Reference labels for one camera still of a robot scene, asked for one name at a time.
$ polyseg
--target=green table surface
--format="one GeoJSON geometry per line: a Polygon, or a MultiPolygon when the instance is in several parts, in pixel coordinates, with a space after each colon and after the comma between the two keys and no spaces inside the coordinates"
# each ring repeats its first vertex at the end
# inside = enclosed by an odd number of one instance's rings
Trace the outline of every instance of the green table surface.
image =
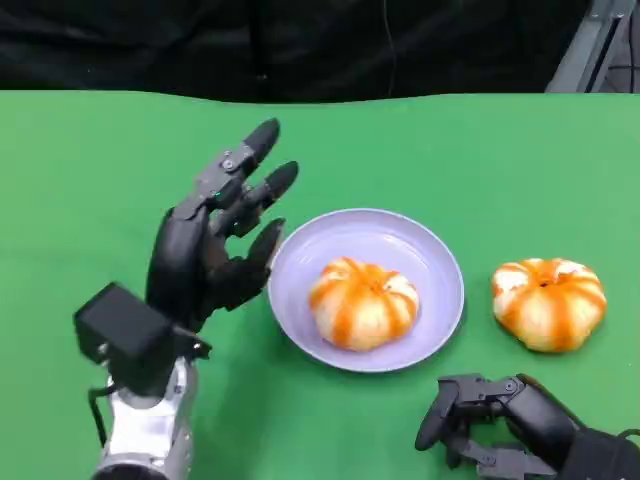
{"type": "MultiPolygon", "coordinates": [[[[203,330],[213,352],[199,364],[192,479],[475,478],[472,468],[449,473],[441,447],[413,449],[436,379],[448,374],[529,373],[593,427],[640,425],[640,97],[250,106],[4,92],[3,478],[89,477],[99,447],[86,389],[105,375],[80,356],[72,313],[111,280],[142,294],[164,210],[271,116],[282,135],[259,172],[296,159],[301,173],[269,216],[285,216],[288,232],[348,207],[414,218],[457,256],[467,316],[435,357],[363,375],[308,358],[281,333],[266,295],[214,314],[203,330]],[[588,264],[603,281],[609,311],[578,352],[531,353],[492,317],[491,273],[534,256],[588,264]]],[[[504,440],[506,429],[480,434],[504,440]]]]}

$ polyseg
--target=orange striped bun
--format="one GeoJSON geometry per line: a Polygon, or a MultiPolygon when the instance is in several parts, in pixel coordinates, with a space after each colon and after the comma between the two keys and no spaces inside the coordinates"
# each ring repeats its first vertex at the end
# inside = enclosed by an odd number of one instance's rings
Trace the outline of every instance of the orange striped bun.
{"type": "Polygon", "coordinates": [[[593,271],[561,258],[505,263],[493,274],[493,311],[531,350],[576,350],[600,323],[607,299],[593,271]]]}
{"type": "Polygon", "coordinates": [[[355,351],[379,347],[406,334],[416,319],[415,287],[398,272],[350,258],[331,262],[309,294],[318,331],[355,351]]]}

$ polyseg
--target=light purple plate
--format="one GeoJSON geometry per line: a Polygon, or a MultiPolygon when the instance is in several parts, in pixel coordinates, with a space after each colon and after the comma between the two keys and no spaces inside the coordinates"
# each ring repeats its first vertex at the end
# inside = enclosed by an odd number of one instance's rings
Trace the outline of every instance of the light purple plate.
{"type": "Polygon", "coordinates": [[[462,315],[462,274],[449,249],[419,223],[384,210],[340,210],[311,220],[282,244],[272,270],[269,300],[282,330],[309,355],[345,370],[386,372],[424,360],[451,337],[462,315]],[[309,290],[341,256],[397,270],[415,285],[421,305],[409,333],[365,353],[337,348],[320,336],[309,290]]]}

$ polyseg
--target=black curtain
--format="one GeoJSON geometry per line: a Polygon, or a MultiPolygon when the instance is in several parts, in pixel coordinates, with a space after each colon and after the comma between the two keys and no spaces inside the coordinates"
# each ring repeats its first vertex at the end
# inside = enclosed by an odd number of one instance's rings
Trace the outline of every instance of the black curtain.
{"type": "Polygon", "coordinates": [[[0,88],[242,102],[541,92],[589,3],[0,0],[0,88]]]}

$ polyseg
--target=wire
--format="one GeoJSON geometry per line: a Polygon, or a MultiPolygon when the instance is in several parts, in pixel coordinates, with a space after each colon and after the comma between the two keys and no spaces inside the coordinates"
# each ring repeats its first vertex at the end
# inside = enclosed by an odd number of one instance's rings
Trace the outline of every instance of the wire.
{"type": "Polygon", "coordinates": [[[611,90],[613,90],[616,93],[622,93],[620,90],[618,90],[618,88],[613,84],[613,82],[611,81],[611,79],[607,76],[604,77],[604,81],[606,84],[608,84],[611,87],[611,90]]]}
{"type": "Polygon", "coordinates": [[[627,438],[627,437],[631,437],[633,435],[635,435],[636,437],[640,437],[640,428],[630,428],[628,430],[625,430],[620,435],[618,435],[618,437],[627,438]]]}
{"type": "Polygon", "coordinates": [[[634,48],[633,48],[633,14],[634,12],[631,12],[631,15],[629,15],[629,34],[628,34],[628,42],[629,42],[629,58],[631,60],[631,65],[629,65],[630,67],[630,78],[629,78],[629,93],[635,93],[636,90],[636,55],[634,52],[634,48]]]}
{"type": "Polygon", "coordinates": [[[640,67],[632,67],[631,65],[611,65],[609,67],[609,70],[627,70],[627,69],[633,69],[633,70],[640,70],[640,67]]]}
{"type": "Polygon", "coordinates": [[[387,8],[387,0],[382,0],[382,18],[384,20],[384,29],[387,32],[387,40],[389,41],[389,52],[391,53],[391,73],[389,74],[389,88],[387,89],[387,97],[391,98],[393,88],[396,83],[396,70],[398,69],[398,54],[393,43],[393,35],[391,35],[391,27],[389,26],[389,11],[387,8]]]}
{"type": "Polygon", "coordinates": [[[104,427],[104,420],[102,419],[102,414],[100,413],[100,408],[98,407],[98,398],[108,397],[116,390],[118,390],[118,387],[115,383],[112,383],[108,387],[104,388],[90,388],[89,392],[87,393],[91,415],[93,415],[93,421],[95,422],[96,429],[98,430],[100,445],[103,447],[105,443],[107,443],[107,430],[104,427]]]}

